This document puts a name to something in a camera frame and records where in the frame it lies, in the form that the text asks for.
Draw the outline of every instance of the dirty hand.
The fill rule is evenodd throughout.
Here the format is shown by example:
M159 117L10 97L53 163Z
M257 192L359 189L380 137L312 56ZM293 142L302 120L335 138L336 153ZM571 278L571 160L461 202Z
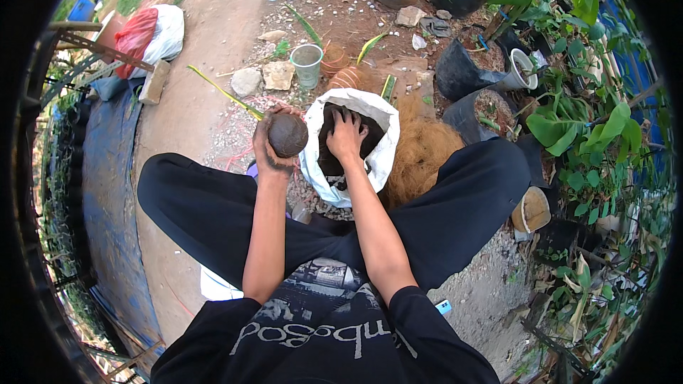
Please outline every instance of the dirty hand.
M298 116L301 115L301 112L291 107L280 106L279 104L269 108L261 121L256 124L252 143L259 179L273 176L281 177L286 181L289 179L292 171L294 171L295 158L278 158L268 141L268 131L272 124L272 117L275 114L295 114Z
M367 125L362 125L361 129L361 116L358 113L346 108L342 111L344 115L339 110L332 111L335 129L327 133L327 148L342 166L347 166L361 157L361 143L367 136Z

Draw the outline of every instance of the sleeve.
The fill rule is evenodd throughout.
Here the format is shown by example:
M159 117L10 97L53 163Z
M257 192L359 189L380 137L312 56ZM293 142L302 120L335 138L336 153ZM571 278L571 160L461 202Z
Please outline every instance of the sleeve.
M200 382L207 366L260 308L261 304L251 298L204 303L185 333L154 364L151 382Z
M391 298L389 319L429 382L495 383L500 380L481 353L463 342L422 289L406 286Z

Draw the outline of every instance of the red plastic bag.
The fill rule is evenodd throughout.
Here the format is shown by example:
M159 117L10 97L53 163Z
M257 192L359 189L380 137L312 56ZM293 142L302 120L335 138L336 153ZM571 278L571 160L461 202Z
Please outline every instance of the red plastic bag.
M114 35L116 50L141 60L145 55L145 49L154 36L158 15L159 11L155 8L143 9L138 12L121 31ZM128 79L134 68L130 64L124 64L116 69L116 74L122 79Z

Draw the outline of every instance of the black pants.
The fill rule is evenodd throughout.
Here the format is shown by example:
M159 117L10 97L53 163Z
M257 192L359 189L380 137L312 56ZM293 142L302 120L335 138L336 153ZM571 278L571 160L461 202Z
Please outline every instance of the black pants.
M529 180L529 167L516 145L501 139L477 142L453 153L429 192L391 210L388 215L419 286L438 288L464 269L508 218ZM164 233L241 288L256 187L250 176L165 153L147 160L137 192L142 209ZM319 256L365 270L355 228L340 236L287 219L286 276Z

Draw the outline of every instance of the person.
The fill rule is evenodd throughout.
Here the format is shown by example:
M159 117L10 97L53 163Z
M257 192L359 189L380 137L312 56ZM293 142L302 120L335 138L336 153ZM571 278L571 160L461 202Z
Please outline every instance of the person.
M152 369L166 383L499 383L425 295L461 271L508 218L529 168L506 140L456 151L437 183L385 211L359 151L367 127L335 112L327 146L344 168L355 228L286 218L293 159L254 132L258 183L173 153L150 158L143 210L244 298L206 302Z

